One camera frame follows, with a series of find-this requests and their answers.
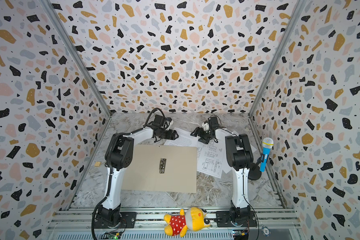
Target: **terrazzo wall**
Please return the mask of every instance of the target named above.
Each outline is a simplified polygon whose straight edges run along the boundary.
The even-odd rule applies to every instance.
[[[53,0],[112,112],[246,112],[293,0]]]
[[[307,1],[253,119],[306,238],[360,240],[360,1]]]
[[[0,1],[0,239],[41,239],[106,115],[37,1]]]

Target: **vented metal panel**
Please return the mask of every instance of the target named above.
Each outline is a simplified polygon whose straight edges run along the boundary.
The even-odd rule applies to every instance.
[[[96,234],[97,239],[107,239],[105,234]],[[56,233],[56,238],[50,238],[51,240],[82,240],[82,239],[92,239],[92,234],[90,232],[58,232]],[[126,231],[122,234],[121,239],[180,239],[180,236],[170,237],[163,233],[163,231]],[[233,235],[231,230],[208,230],[208,231],[199,231],[191,232],[188,231],[187,234],[181,238],[182,240],[232,240]]]

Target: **engineering drawing sheet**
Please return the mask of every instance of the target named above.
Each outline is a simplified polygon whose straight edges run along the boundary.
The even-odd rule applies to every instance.
[[[197,143],[197,170],[207,175],[221,178],[221,171],[224,161],[226,161],[224,147],[222,143],[210,141],[207,145],[202,142]]]

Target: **metal clip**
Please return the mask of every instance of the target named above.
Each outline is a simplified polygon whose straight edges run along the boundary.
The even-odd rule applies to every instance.
[[[159,168],[158,168],[158,172],[159,173],[164,173],[165,171],[165,163],[167,162],[167,159],[166,158],[162,158],[160,160],[160,165],[159,165]]]

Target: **black microphone stand base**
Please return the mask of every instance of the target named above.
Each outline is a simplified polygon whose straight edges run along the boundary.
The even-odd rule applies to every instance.
[[[259,167],[260,158],[257,163],[252,162],[250,165],[250,172],[248,173],[248,179],[250,180],[259,180],[261,177],[261,171]]]

